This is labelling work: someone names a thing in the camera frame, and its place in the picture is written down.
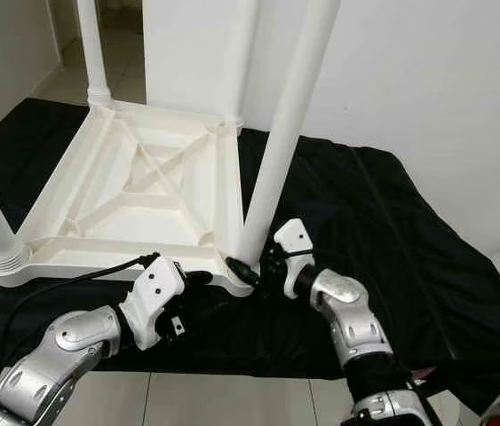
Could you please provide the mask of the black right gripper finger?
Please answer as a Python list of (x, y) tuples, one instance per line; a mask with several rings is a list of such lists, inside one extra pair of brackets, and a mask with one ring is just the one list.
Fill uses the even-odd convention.
[(226, 267), (229, 271), (249, 287), (258, 288), (261, 285), (261, 275), (255, 272), (253, 267), (237, 258), (226, 258)]

